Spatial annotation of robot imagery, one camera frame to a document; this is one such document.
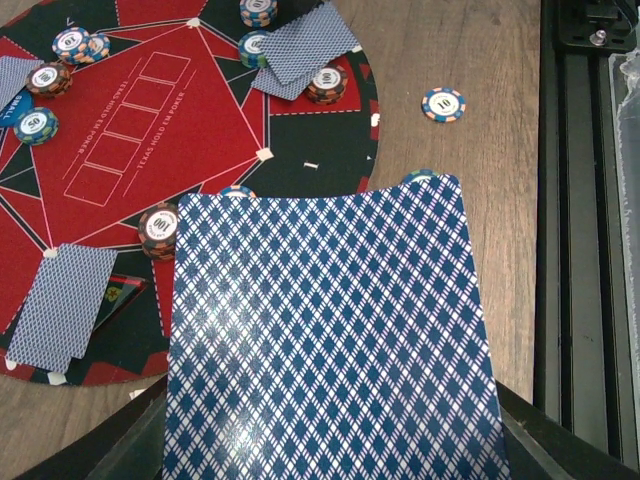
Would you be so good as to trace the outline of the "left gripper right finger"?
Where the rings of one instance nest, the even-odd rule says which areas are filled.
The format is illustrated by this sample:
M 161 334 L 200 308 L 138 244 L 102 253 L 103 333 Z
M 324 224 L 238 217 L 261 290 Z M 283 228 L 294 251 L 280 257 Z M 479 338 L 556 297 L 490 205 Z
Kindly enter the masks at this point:
M 570 433 L 499 383 L 513 479 L 637 479 L 639 473 Z

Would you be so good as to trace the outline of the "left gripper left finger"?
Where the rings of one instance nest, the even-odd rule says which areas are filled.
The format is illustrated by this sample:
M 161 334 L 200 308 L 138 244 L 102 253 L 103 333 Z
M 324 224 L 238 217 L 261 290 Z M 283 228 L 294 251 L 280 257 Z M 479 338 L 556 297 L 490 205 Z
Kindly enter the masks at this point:
M 104 422 L 19 475 L 21 479 L 159 479 L 167 378 L 143 390 Z

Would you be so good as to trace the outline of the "blue backed card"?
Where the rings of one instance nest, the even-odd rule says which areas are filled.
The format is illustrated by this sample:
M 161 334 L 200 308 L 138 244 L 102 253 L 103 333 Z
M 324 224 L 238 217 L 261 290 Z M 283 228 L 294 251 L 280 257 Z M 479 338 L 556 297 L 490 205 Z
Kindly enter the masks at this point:
M 298 98 L 321 68 L 311 70 L 288 83 L 281 82 L 270 67 L 262 68 L 251 83 L 251 87 L 268 95 L 293 101 Z
M 62 244 L 44 254 L 19 315 L 7 359 L 64 373 L 80 359 L 109 283 L 118 253 Z
M 43 63 L 40 59 L 24 59 L 4 55 L 0 59 L 0 109 L 22 90 L 30 71 Z

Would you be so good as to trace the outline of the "triangular all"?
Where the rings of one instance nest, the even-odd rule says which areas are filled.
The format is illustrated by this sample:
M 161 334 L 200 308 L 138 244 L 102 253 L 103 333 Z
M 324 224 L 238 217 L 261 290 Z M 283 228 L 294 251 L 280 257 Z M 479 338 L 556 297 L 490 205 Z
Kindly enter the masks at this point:
M 114 319 L 125 307 L 136 299 L 147 287 L 148 281 L 141 277 L 113 273 L 103 295 L 92 333 Z

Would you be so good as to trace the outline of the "blue backed card deck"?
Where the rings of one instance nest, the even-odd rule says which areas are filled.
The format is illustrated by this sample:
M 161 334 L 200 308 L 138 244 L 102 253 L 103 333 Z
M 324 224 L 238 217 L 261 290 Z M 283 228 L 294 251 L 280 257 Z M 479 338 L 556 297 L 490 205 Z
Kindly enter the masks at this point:
M 164 478 L 510 477 L 457 178 L 179 221 Z

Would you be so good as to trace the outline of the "brown poker chip stack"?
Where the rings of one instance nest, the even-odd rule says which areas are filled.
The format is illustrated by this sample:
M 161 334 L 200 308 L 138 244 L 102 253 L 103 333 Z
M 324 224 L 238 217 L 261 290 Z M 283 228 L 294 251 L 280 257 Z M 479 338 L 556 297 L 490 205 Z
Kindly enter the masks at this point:
M 177 228 L 176 205 L 164 202 L 146 210 L 137 227 L 143 252 L 153 260 L 173 259 Z

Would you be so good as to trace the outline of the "blue small blind button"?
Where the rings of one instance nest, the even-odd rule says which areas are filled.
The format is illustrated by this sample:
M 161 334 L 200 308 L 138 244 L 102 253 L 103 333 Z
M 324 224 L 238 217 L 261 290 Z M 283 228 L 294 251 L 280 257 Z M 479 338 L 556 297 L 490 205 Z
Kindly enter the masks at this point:
M 18 118 L 34 106 L 32 94 L 22 89 L 0 112 L 0 127 L 13 127 Z

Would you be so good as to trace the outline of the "blue backed card top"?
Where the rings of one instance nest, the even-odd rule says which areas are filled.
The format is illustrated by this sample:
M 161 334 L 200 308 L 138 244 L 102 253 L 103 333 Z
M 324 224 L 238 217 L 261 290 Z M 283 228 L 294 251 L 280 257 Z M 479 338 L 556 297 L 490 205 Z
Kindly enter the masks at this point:
M 0 59 L 0 109 L 22 90 L 30 71 L 43 63 L 40 59 L 24 59 L 4 55 Z

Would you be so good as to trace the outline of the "white chip stack mat top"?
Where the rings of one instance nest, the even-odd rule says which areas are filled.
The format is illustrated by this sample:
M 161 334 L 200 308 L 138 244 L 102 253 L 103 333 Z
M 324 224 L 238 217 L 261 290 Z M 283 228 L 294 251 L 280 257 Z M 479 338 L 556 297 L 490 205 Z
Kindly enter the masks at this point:
M 111 42 L 105 34 L 90 34 L 84 28 L 70 27 L 55 36 L 51 48 L 64 63 L 78 65 L 106 58 Z

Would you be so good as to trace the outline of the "white chip stack mat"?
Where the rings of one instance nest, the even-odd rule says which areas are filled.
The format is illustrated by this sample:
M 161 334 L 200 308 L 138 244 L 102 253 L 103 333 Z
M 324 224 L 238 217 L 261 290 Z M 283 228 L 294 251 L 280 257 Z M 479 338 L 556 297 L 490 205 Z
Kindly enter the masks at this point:
M 241 0 L 239 12 L 242 22 L 248 27 L 266 27 L 278 14 L 277 0 Z
M 64 63 L 78 65 L 106 58 L 111 42 L 105 34 L 90 34 L 84 28 L 70 27 L 55 36 L 51 48 Z

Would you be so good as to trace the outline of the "teal chip stack mat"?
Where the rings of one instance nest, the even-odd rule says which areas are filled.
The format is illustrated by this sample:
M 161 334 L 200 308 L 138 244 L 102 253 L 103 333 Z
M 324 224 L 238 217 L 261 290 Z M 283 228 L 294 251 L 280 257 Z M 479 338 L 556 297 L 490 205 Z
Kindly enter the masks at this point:
M 263 30 L 245 34 L 238 44 L 238 55 L 241 63 L 247 68 L 266 68 L 268 61 L 262 50 L 262 41 L 267 37 Z

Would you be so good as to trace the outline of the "teal chip on table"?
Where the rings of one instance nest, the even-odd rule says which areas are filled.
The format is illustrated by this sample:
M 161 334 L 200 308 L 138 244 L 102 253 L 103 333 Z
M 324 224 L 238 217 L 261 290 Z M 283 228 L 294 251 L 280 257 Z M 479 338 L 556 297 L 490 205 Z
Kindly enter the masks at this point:
M 403 178 L 402 183 L 403 184 L 409 184 L 409 183 L 412 183 L 412 182 L 429 180 L 431 178 L 438 177 L 439 175 L 440 175 L 440 173 L 435 171 L 435 170 L 432 170 L 432 169 L 429 169 L 429 168 L 422 168 L 422 169 L 414 170 L 414 171 L 410 172 L 409 174 L 407 174 Z

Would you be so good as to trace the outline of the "round red black poker mat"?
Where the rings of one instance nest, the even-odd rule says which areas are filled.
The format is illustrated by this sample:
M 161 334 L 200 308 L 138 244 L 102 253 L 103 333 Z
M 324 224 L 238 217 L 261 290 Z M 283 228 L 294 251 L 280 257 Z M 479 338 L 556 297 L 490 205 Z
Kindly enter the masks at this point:
M 102 32 L 109 55 L 71 68 L 70 89 L 37 98 L 59 120 L 43 145 L 1 133 L 1 341 L 8 344 L 45 251 L 113 249 L 113 273 L 146 289 L 91 336 L 63 374 L 3 360 L 4 375 L 50 385 L 104 385 L 167 367 L 173 265 L 141 249 L 141 215 L 188 193 L 244 185 L 266 197 L 362 192 L 377 152 L 379 107 L 361 49 L 337 59 L 344 97 L 318 105 L 251 87 L 238 58 L 235 1 L 44 1 L 1 28 L 1 51 L 54 59 L 70 26 Z

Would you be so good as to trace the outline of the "blue white poker chip stack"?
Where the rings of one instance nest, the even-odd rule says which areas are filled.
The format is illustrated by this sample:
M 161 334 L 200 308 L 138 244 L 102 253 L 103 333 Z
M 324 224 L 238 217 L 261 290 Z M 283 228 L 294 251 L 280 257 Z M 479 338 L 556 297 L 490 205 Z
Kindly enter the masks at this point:
M 438 87 L 425 93 L 421 108 L 427 118 L 439 123 L 449 123 L 462 117 L 466 110 L 466 100 L 453 88 Z

